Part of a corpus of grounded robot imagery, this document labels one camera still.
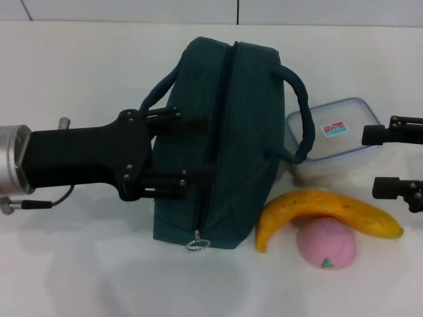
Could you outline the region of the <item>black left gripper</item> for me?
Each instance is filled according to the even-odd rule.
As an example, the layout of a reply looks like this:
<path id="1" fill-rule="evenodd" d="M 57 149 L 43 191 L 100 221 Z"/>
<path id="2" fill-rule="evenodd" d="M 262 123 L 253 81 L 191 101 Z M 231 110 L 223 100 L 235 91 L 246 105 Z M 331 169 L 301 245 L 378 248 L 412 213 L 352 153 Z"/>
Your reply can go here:
<path id="1" fill-rule="evenodd" d="M 33 132 L 22 169 L 32 188 L 105 183 L 115 187 L 123 201 L 184 200 L 192 186 L 213 186 L 217 169 L 206 165 L 178 172 L 144 171 L 151 166 L 151 134 L 207 132 L 207 117 L 185 120 L 177 107 L 144 115 L 124 110 L 101 127 Z"/>

